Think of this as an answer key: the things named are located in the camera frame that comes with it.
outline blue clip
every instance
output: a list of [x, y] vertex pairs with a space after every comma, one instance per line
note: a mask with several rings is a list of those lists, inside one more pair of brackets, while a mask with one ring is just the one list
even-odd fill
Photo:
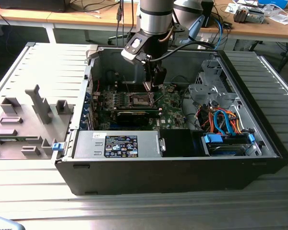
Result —
[[53, 151], [63, 151], [64, 150], [64, 143], [54, 143], [52, 145]]
[[206, 143], [223, 143], [222, 136], [219, 134], [207, 134], [204, 140]]
[[250, 139], [251, 143], [255, 142], [255, 137], [253, 134], [249, 134], [249, 139]]

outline laboratory floor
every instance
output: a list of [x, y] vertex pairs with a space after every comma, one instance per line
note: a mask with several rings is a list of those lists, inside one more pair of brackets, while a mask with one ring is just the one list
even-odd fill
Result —
[[[15, 57], [21, 52], [26, 42], [48, 42], [46, 30], [37, 27], [8, 26], [2, 28], [4, 35], [0, 37], [0, 80], [9, 69]], [[95, 44], [106, 45], [108, 37], [114, 36], [110, 31], [89, 31], [90, 39]], [[88, 44], [83, 30], [56, 29], [55, 36], [58, 43]], [[249, 42], [240, 41], [236, 50], [246, 50]], [[258, 55], [263, 55], [276, 68], [282, 59], [283, 52], [275, 42], [263, 42], [255, 48]], [[281, 76], [288, 84], [288, 64], [283, 68]]]

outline sticker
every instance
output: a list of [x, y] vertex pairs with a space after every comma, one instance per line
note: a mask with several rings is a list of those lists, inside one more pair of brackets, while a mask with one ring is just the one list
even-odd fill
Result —
[[103, 139], [105, 138], [107, 135], [107, 133], [93, 133], [93, 139], [96, 138], [96, 139]]
[[105, 157], [138, 157], [137, 136], [105, 136], [105, 139]]
[[3, 138], [0, 138], [0, 141], [17, 141], [16, 139], [3, 139]]

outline desk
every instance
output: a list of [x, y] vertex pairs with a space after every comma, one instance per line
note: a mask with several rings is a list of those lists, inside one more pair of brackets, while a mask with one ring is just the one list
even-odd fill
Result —
[[[84, 4], [98, 2], [98, 0], [83, 0]], [[106, 1], [106, 4], [112, 4], [113, 1]], [[216, 0], [216, 7], [220, 15], [225, 20], [233, 23], [232, 30], [228, 36], [229, 39], [245, 39], [260, 41], [278, 41], [288, 42], [288, 25], [282, 25], [270, 19], [266, 19], [263, 24], [257, 23], [235, 23], [233, 14], [222, 12], [230, 0]], [[0, 14], [9, 21], [11, 25], [44, 27], [47, 31], [49, 41], [55, 43], [54, 28], [64, 29], [82, 29], [82, 30], [104, 30], [115, 31], [117, 26], [116, 13], [117, 5], [100, 10], [101, 18], [95, 18], [83, 12], [76, 12], [68, 9], [65, 13], [47, 12], [47, 11], [29, 11], [29, 10], [4, 10], [0, 9]], [[132, 25], [131, 4], [125, 3], [125, 31], [128, 31]], [[134, 24], [136, 25], [136, 8], [134, 5]], [[0, 17], [0, 24], [6, 24]], [[200, 30], [200, 36], [209, 38], [217, 33], [218, 28], [211, 24], [208, 28]]]

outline power supply label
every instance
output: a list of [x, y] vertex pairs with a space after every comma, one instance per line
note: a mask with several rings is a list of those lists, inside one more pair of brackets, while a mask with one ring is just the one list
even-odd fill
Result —
[[138, 136], [106, 136], [105, 157], [138, 157]]

